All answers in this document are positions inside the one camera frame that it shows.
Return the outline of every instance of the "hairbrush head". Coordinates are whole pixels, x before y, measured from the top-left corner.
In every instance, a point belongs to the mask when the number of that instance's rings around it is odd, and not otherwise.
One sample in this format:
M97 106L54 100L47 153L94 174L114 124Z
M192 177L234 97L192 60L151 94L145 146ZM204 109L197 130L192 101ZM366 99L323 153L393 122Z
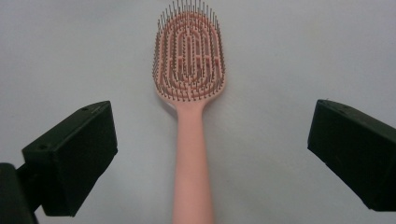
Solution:
M153 63L157 93L176 105L207 103L225 87L217 16L201 0L177 0L158 19Z

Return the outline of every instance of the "white background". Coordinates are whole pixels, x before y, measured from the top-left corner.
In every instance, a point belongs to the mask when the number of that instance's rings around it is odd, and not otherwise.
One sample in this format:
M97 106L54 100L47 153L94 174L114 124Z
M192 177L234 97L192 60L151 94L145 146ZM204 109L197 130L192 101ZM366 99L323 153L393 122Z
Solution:
M110 100L119 154L76 217L42 224L171 223L177 117L151 78L170 1L0 2L0 161L84 105ZM227 87L204 115L216 218L395 223L307 147L317 99L396 127L396 1L221 0Z

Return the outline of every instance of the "pink hairbrush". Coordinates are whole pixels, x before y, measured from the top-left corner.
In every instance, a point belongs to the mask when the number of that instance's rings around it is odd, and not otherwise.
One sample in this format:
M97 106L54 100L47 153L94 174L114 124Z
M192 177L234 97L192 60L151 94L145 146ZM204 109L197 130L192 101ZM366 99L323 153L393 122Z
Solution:
M219 23L201 0L177 0L158 29L153 78L178 119L173 223L213 224L202 113L225 87Z

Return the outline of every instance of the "hairbrush handle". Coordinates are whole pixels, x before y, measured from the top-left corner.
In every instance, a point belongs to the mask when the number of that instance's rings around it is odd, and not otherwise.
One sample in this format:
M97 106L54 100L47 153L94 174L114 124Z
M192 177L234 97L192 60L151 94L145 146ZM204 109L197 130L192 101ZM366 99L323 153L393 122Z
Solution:
M173 224L213 224L204 125L200 107L177 110Z

